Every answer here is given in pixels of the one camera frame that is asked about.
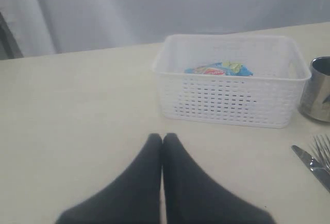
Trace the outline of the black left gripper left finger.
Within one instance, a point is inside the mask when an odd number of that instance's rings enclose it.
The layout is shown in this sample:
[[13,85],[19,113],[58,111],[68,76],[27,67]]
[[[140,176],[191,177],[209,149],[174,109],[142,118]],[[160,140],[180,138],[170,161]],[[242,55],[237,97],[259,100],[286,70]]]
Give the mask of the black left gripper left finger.
[[121,175],[56,222],[160,223],[161,147],[160,135],[151,133]]

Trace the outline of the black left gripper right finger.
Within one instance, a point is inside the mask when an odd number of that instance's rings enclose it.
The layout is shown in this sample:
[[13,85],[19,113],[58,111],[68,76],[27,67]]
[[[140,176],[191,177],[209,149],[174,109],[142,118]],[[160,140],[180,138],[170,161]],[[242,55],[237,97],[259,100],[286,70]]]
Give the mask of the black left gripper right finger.
[[162,145],[168,223],[274,223],[266,211],[237,197],[208,176],[175,133]]

